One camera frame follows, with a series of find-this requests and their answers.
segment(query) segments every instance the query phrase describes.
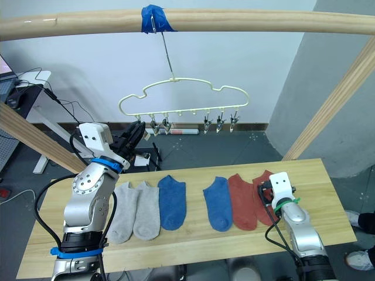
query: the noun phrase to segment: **blue sock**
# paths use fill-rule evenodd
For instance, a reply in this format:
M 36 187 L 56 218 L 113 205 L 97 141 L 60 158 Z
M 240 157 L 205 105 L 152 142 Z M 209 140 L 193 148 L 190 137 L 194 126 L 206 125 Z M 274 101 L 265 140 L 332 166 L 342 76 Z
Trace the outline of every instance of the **blue sock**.
M 203 194 L 212 228 L 217 231 L 227 231 L 233 222 L 227 179 L 216 177 L 213 184 L 203 190 Z
M 186 217 L 186 184 L 168 175 L 159 181 L 158 187 L 161 226 L 176 230 Z

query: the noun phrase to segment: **wooden pole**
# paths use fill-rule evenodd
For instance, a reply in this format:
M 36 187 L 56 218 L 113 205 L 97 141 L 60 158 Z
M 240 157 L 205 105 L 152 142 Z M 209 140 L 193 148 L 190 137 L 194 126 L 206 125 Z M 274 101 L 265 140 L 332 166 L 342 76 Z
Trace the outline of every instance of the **wooden pole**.
M 375 16 L 310 11 L 164 9 L 178 31 L 282 31 L 375 35 Z M 141 9 L 54 13 L 0 21 L 0 40 L 140 32 Z
M 3 102 L 0 102 L 0 128 L 72 173 L 80 173 L 86 167 L 77 157 Z
M 371 37 L 319 111 L 311 119 L 283 160 L 297 159 L 375 69 L 375 37 Z

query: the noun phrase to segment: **white sneaker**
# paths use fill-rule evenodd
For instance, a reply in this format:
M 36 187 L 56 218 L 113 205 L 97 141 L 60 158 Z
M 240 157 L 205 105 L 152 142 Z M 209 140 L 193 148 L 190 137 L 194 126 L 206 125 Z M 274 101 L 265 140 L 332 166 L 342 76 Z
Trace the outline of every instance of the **white sneaker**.
M 374 269 L 374 266 L 369 258 L 369 253 L 367 253 L 367 251 L 352 252 L 345 257 L 345 262 L 348 266 L 356 270 Z
M 350 210 L 345 210 L 345 213 L 352 226 L 360 227 L 358 224 L 359 213 Z

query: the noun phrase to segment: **gray sock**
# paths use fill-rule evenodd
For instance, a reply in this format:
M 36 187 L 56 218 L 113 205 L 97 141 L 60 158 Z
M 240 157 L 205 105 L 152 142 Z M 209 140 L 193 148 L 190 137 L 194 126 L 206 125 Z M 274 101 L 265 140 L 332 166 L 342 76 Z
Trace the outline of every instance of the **gray sock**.
M 142 240 L 151 240 L 159 235 L 159 188 L 150 187 L 145 181 L 139 184 L 140 191 L 133 231 Z
M 115 244 L 125 242 L 133 231 L 139 190 L 132 189 L 130 182 L 115 188 L 117 208 L 110 229 L 108 240 Z

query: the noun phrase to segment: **red sock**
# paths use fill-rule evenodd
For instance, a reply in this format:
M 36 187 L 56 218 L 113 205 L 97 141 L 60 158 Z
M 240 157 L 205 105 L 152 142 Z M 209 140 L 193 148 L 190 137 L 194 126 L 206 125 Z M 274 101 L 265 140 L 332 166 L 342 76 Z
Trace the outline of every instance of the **red sock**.
M 263 206 L 263 203 L 258 195 L 258 186 L 262 184 L 262 182 L 264 181 L 267 181 L 270 179 L 270 175 L 272 175 L 272 173 L 268 170 L 265 170 L 264 173 L 256 178 L 256 179 L 253 179 L 253 194 L 254 194 L 254 206 L 255 206 L 255 213 L 257 215 L 257 218 L 258 220 L 262 223 L 262 224 L 265 224 L 265 225 L 268 225 L 268 226 L 271 226 L 272 225 L 272 221 L 270 219 L 270 217 L 268 216 L 264 206 Z M 274 210 L 272 209 L 271 206 L 268 206 L 267 207 L 270 211 L 270 213 L 272 214 L 274 220 L 276 221 L 277 220 L 277 217 L 275 215 L 275 212 Z
M 253 185 L 235 174 L 228 179 L 234 224 L 242 230 L 254 230 L 257 216 L 254 209 Z

